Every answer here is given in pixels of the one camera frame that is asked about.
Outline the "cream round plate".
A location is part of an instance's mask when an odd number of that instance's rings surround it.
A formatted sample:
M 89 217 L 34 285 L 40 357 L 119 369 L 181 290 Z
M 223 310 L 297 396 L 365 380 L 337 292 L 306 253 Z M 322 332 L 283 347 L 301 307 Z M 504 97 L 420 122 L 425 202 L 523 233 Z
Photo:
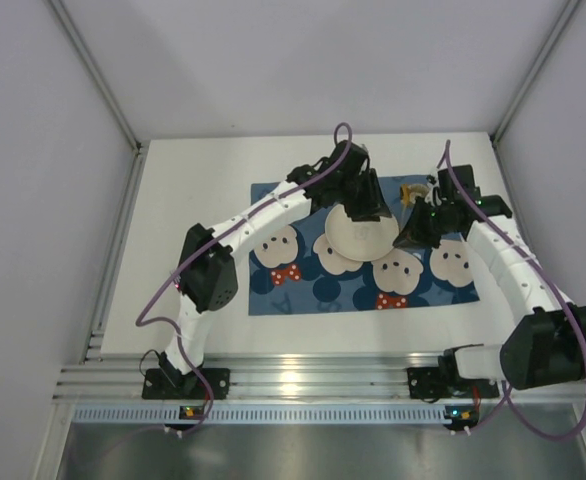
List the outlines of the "cream round plate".
M 351 220 L 342 205 L 333 207 L 325 221 L 328 245 L 341 256 L 360 262 L 376 261 L 393 250 L 399 235 L 394 215 L 377 221 Z

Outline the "blue cartoon mouse placemat cloth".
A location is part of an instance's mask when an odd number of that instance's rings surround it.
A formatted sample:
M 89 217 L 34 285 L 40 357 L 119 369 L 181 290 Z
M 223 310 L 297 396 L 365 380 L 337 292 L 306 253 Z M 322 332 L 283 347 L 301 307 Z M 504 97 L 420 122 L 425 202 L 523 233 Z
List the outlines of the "blue cartoon mouse placemat cloth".
M 435 249 L 393 249 L 371 262 L 338 254 L 322 209 L 286 226 L 250 254 L 249 313 L 298 315 L 435 307 L 479 295 L 460 235 Z

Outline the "small glass cup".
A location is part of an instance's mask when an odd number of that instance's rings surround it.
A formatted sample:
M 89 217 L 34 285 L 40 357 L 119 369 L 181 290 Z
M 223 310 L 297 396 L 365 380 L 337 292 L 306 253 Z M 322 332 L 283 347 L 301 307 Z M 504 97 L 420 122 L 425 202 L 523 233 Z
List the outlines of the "small glass cup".
M 425 184 L 408 184 L 412 192 L 412 207 L 415 205 L 418 198 L 425 198 L 429 193 L 429 187 Z

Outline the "gold spoon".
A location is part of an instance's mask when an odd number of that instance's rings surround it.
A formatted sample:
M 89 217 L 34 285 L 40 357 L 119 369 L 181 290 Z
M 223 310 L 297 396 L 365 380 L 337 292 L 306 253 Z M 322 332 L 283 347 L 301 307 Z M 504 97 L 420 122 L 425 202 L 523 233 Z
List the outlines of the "gold spoon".
M 400 189 L 400 202 L 402 205 L 400 225 L 404 227 L 408 222 L 412 209 L 412 192 L 408 184 L 402 184 Z

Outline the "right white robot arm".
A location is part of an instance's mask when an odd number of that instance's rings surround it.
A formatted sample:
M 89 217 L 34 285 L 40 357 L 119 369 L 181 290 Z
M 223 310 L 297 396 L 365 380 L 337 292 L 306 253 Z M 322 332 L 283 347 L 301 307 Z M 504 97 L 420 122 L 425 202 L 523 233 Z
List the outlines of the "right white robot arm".
M 434 250 L 459 234 L 488 268 L 506 299 L 515 327 L 500 345 L 453 347 L 439 358 L 451 377 L 505 381 L 517 390 L 586 378 L 586 306 L 551 288 L 499 195 L 482 195 L 469 165 L 427 178 L 394 244 Z

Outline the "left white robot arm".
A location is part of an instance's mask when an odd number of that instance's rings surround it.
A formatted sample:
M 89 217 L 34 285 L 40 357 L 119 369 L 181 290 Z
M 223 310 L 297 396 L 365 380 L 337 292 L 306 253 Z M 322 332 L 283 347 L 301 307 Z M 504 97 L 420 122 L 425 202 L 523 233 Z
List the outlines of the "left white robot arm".
M 282 228 L 336 204 L 355 222 L 390 215 L 368 151 L 349 140 L 336 143 L 331 155 L 315 164 L 294 168 L 244 212 L 188 230 L 170 278 L 179 294 L 178 316 L 171 322 L 174 336 L 159 356 L 159 371 L 171 387 L 187 392 L 200 380 L 196 371 L 210 330 L 205 317 L 236 295 L 239 262 Z

